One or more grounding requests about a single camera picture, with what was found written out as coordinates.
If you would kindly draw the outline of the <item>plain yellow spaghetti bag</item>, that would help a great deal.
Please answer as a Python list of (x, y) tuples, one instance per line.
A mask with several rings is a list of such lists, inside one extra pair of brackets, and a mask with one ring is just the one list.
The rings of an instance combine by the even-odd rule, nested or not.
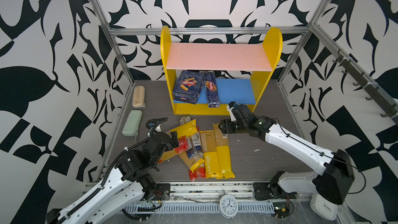
[(222, 178), (235, 178), (235, 174), (232, 172), (228, 134), (223, 134), (219, 129), (218, 124), (213, 124), (213, 128)]

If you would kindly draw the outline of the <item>blue Barilla spaghetti bag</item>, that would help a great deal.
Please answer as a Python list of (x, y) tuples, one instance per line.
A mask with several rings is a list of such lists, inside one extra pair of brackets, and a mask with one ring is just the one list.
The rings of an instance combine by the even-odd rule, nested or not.
[(204, 73), (207, 104), (209, 108), (219, 108), (220, 100), (214, 71)]

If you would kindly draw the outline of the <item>blue Barilla pasta box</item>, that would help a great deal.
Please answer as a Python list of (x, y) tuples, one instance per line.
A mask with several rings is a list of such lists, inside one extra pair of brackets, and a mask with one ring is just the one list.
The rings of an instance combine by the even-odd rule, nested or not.
[(175, 101), (196, 104), (204, 85), (204, 74), (183, 70), (176, 80), (172, 91)]

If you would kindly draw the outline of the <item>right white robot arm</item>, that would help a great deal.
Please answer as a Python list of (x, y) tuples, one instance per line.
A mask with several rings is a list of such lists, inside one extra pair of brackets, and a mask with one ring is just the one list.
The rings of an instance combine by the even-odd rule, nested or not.
[(348, 153), (317, 146), (282, 127), (277, 119), (256, 116), (245, 104), (230, 102), (227, 111), (230, 119), (218, 125), (223, 134), (247, 133), (281, 148), (312, 169), (308, 173), (277, 172), (268, 185), (269, 198), (303, 192), (319, 194), (336, 205), (344, 203), (355, 180)]

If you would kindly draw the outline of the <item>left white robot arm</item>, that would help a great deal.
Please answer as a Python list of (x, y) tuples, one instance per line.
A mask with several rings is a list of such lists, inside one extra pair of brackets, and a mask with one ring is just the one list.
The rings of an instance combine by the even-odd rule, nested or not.
[(149, 171), (156, 169), (163, 153), (178, 147), (177, 131), (151, 132), (125, 148), (104, 177), (86, 194), (63, 209), (46, 214), (48, 224), (102, 224), (118, 211), (140, 200), (151, 200), (157, 184)]

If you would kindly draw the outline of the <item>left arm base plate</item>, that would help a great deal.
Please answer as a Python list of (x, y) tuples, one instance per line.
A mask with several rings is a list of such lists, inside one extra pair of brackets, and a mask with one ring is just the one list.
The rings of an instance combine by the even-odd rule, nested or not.
[(143, 187), (143, 200), (163, 200), (170, 196), (171, 185), (169, 183), (153, 184)]

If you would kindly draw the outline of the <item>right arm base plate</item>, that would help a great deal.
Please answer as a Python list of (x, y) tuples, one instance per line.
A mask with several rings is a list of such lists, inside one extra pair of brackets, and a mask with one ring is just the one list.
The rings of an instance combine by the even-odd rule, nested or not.
[(286, 193), (277, 183), (255, 182), (253, 187), (255, 199), (258, 201), (286, 198)]

